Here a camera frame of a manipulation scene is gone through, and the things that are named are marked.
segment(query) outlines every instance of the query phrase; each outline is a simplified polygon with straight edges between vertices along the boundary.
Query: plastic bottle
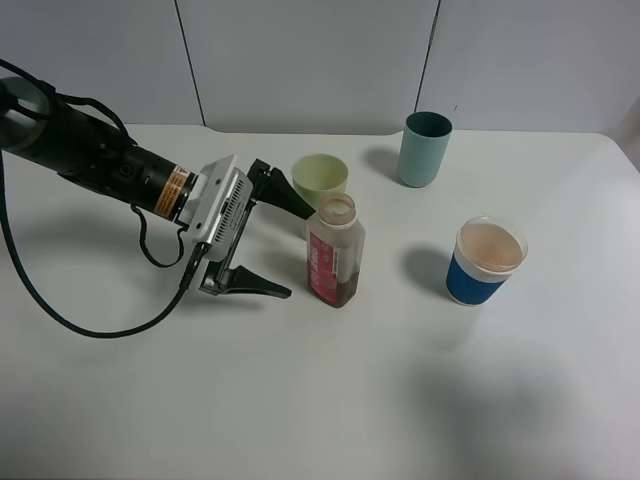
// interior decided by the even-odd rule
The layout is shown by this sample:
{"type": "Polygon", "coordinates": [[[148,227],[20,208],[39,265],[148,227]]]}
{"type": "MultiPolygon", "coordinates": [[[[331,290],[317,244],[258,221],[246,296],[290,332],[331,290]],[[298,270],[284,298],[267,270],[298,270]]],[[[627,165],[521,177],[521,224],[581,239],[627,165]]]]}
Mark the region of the plastic bottle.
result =
{"type": "Polygon", "coordinates": [[[365,230],[353,199],[331,193],[307,220],[307,277],[311,291],[340,308],[356,293],[365,230]]]}

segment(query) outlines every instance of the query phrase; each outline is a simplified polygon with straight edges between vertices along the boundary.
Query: white wall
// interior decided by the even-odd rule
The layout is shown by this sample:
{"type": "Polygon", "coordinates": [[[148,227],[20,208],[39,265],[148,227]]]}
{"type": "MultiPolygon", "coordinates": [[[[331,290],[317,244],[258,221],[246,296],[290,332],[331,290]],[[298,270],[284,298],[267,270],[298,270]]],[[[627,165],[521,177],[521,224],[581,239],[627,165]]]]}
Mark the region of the white wall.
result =
{"type": "Polygon", "coordinates": [[[206,124],[391,133],[416,102],[436,0],[179,0],[206,124]]]}
{"type": "Polygon", "coordinates": [[[172,0],[0,0],[0,57],[129,123],[202,124],[172,0]]]}
{"type": "Polygon", "coordinates": [[[457,128],[618,130],[640,98],[637,0],[443,0],[420,108],[457,128]]]}

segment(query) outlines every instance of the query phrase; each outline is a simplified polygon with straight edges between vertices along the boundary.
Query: red label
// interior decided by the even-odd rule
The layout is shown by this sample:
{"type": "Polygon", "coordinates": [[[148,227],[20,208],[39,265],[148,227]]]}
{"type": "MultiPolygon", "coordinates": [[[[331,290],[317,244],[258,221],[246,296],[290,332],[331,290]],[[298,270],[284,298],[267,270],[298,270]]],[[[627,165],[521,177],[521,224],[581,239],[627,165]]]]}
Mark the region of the red label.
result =
{"type": "Polygon", "coordinates": [[[333,246],[309,232],[309,284],[318,296],[329,303],[336,303],[336,261],[333,246]]]}

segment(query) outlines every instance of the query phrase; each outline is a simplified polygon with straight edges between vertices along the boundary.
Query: orange label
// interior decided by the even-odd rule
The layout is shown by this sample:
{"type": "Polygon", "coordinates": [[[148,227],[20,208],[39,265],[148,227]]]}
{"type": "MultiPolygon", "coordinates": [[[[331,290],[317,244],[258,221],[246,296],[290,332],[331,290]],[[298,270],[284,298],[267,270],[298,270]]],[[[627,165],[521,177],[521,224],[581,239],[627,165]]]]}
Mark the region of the orange label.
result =
{"type": "Polygon", "coordinates": [[[176,168],[171,172],[169,180],[164,184],[164,188],[158,197],[153,213],[164,218],[169,218],[171,211],[173,210],[173,206],[176,204],[176,201],[180,196],[182,187],[187,183],[189,173],[189,170],[176,165],[176,168]]]}

